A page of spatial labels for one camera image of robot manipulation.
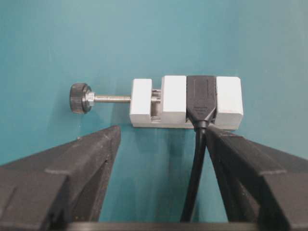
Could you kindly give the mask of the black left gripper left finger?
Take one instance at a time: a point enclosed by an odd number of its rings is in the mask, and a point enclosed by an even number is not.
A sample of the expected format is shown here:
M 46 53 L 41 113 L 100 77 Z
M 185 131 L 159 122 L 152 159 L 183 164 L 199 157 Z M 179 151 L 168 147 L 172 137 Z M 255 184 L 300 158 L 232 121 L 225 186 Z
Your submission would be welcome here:
M 111 126 L 2 165 L 1 230 L 98 221 L 120 141 L 120 127 Z

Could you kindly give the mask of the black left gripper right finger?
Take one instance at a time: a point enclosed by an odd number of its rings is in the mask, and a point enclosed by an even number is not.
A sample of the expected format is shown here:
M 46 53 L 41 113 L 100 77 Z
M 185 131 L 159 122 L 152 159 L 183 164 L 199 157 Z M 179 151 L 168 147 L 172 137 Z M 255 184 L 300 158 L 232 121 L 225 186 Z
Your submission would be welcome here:
M 206 140 L 229 221 L 307 230 L 306 159 L 215 127 L 207 129 Z

